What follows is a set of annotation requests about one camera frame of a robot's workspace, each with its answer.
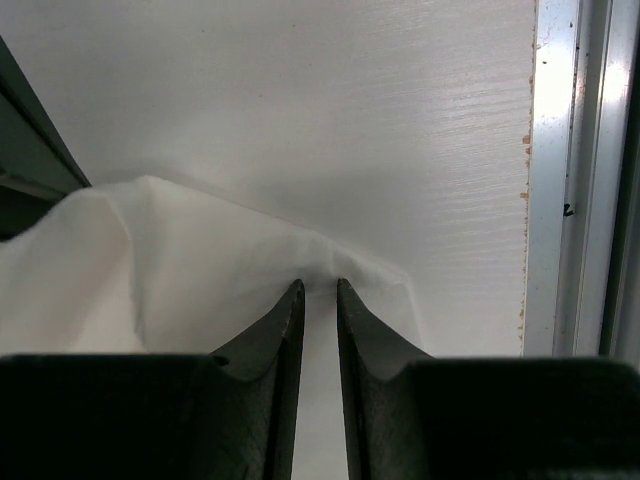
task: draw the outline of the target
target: white cloth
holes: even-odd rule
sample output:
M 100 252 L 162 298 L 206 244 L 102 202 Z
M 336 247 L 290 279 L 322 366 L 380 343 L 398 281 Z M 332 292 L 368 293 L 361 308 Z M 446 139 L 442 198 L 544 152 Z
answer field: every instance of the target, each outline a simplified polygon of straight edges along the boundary
M 315 232 L 152 177 L 72 195 L 0 245 L 0 272 L 0 353 L 210 352 L 301 278 L 294 479 L 347 478 L 336 280 L 348 278 L 372 311 L 422 344 L 403 275 Z

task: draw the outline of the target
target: wood grain surface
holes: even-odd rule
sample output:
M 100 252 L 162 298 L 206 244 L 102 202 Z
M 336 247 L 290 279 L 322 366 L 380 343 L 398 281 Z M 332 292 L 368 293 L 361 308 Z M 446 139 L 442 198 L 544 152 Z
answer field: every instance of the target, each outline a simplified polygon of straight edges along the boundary
M 156 175 L 412 280 L 442 355 L 521 351 L 531 0 L 8 0 L 94 184 Z

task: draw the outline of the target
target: white fabric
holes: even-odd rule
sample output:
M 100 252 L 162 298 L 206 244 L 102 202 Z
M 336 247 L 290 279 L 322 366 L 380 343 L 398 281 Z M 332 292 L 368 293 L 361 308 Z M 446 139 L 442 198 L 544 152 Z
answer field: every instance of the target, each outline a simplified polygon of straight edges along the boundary
M 375 313 L 422 344 L 403 275 L 315 232 L 152 177 L 72 195 L 0 245 L 0 272 L 0 353 L 210 352 L 301 278 L 295 479 L 347 478 L 336 280 L 348 278 Z
M 94 185 L 154 175 L 397 266 L 435 356 L 522 349 L 530 0 L 3 0 Z

